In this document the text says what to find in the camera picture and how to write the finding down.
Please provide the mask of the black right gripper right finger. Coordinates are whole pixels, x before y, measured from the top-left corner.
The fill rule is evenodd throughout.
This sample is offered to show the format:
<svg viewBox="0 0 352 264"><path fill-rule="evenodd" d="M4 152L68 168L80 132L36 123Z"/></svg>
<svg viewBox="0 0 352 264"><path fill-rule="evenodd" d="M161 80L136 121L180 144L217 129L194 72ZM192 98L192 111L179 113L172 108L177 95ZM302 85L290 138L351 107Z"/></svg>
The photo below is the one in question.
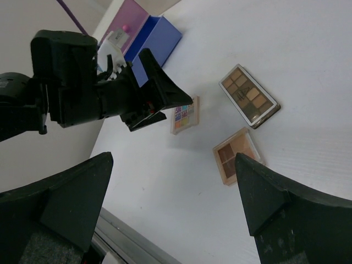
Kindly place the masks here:
<svg viewBox="0 0 352 264"><path fill-rule="evenodd" d="M237 153L235 170L261 263L351 263L351 201Z"/></svg>

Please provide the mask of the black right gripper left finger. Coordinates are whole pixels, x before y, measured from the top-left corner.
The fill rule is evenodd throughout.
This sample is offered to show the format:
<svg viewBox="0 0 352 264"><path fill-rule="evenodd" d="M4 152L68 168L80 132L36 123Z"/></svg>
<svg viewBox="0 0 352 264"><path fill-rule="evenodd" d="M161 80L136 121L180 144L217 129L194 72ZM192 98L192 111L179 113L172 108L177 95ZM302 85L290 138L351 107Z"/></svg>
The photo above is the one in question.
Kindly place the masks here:
<svg viewBox="0 0 352 264"><path fill-rule="evenodd" d="M113 168L110 152L1 193L1 263L81 263Z"/></svg>

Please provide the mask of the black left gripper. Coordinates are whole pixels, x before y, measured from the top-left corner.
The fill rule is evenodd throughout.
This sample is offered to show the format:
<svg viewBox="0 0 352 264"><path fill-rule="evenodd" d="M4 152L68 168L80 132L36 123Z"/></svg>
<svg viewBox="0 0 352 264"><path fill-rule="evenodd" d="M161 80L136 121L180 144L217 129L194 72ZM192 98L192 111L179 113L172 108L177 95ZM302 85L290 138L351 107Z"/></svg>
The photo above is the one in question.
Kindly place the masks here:
<svg viewBox="0 0 352 264"><path fill-rule="evenodd" d="M31 88L44 112L61 127L120 116L130 131L166 120L152 113L130 64L114 80L97 74L97 40L71 31L40 30L30 43L34 75ZM149 48L139 53L148 81L142 86L147 102L156 110L193 103L164 72Z"/></svg>

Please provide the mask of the purple drawer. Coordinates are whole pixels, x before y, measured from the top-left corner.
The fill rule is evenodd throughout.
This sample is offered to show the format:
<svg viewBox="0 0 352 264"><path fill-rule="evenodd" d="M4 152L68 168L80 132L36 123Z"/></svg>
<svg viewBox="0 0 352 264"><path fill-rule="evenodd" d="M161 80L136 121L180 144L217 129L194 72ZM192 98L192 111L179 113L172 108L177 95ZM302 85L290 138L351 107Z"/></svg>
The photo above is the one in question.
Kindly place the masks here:
<svg viewBox="0 0 352 264"><path fill-rule="evenodd" d="M148 80L138 57L140 51L150 49L158 64L163 66L181 38L182 33L164 16L148 17L124 56L126 61L132 62L132 70L139 86Z"/></svg>

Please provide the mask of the square pink eyeshadow palette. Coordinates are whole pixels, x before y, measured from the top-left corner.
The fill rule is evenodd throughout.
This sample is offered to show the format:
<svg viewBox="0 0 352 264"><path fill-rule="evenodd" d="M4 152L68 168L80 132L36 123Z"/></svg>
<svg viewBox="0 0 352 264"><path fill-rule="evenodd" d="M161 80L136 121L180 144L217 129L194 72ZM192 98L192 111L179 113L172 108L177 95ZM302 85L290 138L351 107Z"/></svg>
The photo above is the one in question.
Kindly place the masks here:
<svg viewBox="0 0 352 264"><path fill-rule="evenodd" d="M214 158L224 185L230 186L237 182L235 170L237 153L243 153L259 163L265 164L248 128L238 130L234 135L213 148Z"/></svg>

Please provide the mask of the pink drawer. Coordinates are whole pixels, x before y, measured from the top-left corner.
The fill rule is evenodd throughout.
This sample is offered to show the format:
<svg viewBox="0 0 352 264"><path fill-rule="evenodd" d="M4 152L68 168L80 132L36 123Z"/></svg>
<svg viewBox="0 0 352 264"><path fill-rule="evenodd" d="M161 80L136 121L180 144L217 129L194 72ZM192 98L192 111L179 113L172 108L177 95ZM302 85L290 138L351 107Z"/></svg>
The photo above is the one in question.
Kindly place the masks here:
<svg viewBox="0 0 352 264"><path fill-rule="evenodd" d="M102 40L111 32L115 32L114 37L110 37L110 41L118 46L123 54L126 54L150 15L133 0L123 1L119 9L112 14L113 19Z"/></svg>

